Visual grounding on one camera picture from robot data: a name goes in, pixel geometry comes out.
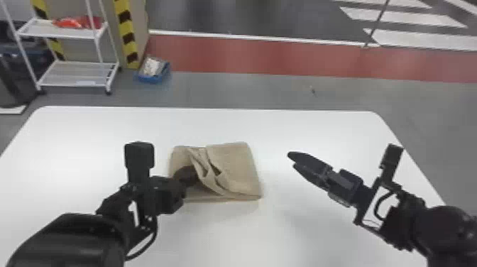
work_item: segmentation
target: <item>yellow and black striped pole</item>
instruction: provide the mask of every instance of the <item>yellow and black striped pole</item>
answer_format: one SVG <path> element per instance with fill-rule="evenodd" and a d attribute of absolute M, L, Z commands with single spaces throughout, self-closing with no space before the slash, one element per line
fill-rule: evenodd
<path fill-rule="evenodd" d="M 31 4 L 38 18 L 48 19 L 45 0 L 31 0 Z M 65 60 L 65 52 L 63 51 L 60 41 L 57 38 L 49 38 L 48 42 L 58 60 Z"/>
<path fill-rule="evenodd" d="M 119 21 L 119 35 L 123 45 L 128 68 L 139 68 L 138 45 L 134 37 L 134 26 L 129 0 L 114 0 L 114 10 Z"/>

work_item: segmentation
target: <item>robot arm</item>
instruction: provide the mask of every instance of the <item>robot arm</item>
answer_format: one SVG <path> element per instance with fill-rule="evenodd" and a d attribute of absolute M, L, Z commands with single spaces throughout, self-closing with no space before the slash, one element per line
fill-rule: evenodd
<path fill-rule="evenodd" d="M 157 216 L 181 208 L 188 185 L 179 179 L 149 177 L 154 166 L 154 147 L 149 143 L 127 144 L 124 155 L 128 182 L 106 198 L 96 214 L 61 215 L 25 241 L 6 266 L 121 267 L 142 254 L 157 236 Z M 137 223 L 128 210 L 132 202 Z M 150 241 L 131 254 L 149 236 Z"/>
<path fill-rule="evenodd" d="M 402 148 L 390 144 L 380 168 L 383 170 L 371 187 L 346 170 L 338 173 L 330 165 L 306 154 L 290 152 L 293 168 L 305 179 L 328 192 L 328 196 L 345 207 L 355 207 L 354 224 L 379 236 L 395 248 L 416 249 L 426 257 L 429 267 L 477 266 L 477 219 L 456 207 L 427 208 L 422 198 L 404 191 L 393 182 Z M 373 209 L 380 227 L 364 223 L 364 216 L 379 187 L 388 193 L 378 199 Z M 380 204 L 395 195 L 399 204 L 385 217 L 379 215 Z"/>

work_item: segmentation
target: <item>red floor stripe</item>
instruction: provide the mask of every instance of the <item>red floor stripe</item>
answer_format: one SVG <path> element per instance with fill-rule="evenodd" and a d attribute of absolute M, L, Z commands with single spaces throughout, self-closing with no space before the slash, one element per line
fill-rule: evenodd
<path fill-rule="evenodd" d="M 147 53 L 189 72 L 477 82 L 477 53 L 151 36 Z"/>

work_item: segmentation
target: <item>folded cloth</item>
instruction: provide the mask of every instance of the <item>folded cloth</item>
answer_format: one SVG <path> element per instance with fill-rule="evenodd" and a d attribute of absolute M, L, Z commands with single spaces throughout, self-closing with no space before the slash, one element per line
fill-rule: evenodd
<path fill-rule="evenodd" d="M 187 189 L 186 201 L 257 200 L 262 196 L 252 152 L 247 143 L 225 143 L 205 148 L 176 146 L 169 176 L 194 166 L 200 182 Z"/>

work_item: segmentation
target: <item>metal shelf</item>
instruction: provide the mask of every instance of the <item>metal shelf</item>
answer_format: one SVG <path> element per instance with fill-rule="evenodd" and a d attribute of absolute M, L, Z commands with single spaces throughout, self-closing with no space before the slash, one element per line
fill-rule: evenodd
<path fill-rule="evenodd" d="M 94 40 L 101 38 L 105 30 L 108 28 L 107 21 L 103 22 L 101 28 L 96 30 L 96 36 L 92 29 L 75 29 L 75 28 L 60 28 L 53 25 L 52 21 L 32 18 L 25 23 L 17 33 L 20 36 L 33 37 L 47 37 L 47 38 L 64 38 L 64 39 L 84 39 Z"/>
<path fill-rule="evenodd" d="M 84 0 L 86 10 L 88 12 L 88 20 L 90 25 L 94 25 L 94 16 L 91 10 L 91 0 Z M 106 17 L 106 11 L 102 0 L 97 0 L 101 9 L 104 22 L 99 29 L 74 29 L 60 28 L 53 25 L 52 21 L 40 19 L 36 16 L 34 8 L 31 8 L 33 18 L 29 20 L 20 29 L 16 30 L 13 20 L 11 19 L 5 0 L 0 0 L 0 7 L 4 10 L 6 20 L 10 30 L 15 37 L 18 49 L 25 60 L 26 67 L 30 73 L 31 79 L 35 82 L 36 89 L 39 93 L 43 92 L 42 86 L 58 86 L 58 87 L 104 87 L 106 94 L 111 94 L 111 84 L 114 76 L 119 69 L 119 60 L 114 46 L 114 38 Z M 103 61 L 101 48 L 99 47 L 100 38 L 104 32 L 108 32 L 111 41 L 111 49 L 114 51 L 116 62 L 108 63 Z M 22 36 L 41 37 L 48 44 L 52 51 L 55 62 L 48 68 L 40 79 L 37 79 L 31 63 L 26 55 L 25 48 L 21 42 Z M 52 49 L 49 38 L 76 39 L 76 40 L 93 40 L 94 47 L 98 55 L 99 62 L 72 62 L 61 61 Z"/>
<path fill-rule="evenodd" d="M 38 84 L 51 87 L 109 87 L 118 68 L 118 63 L 56 60 Z"/>

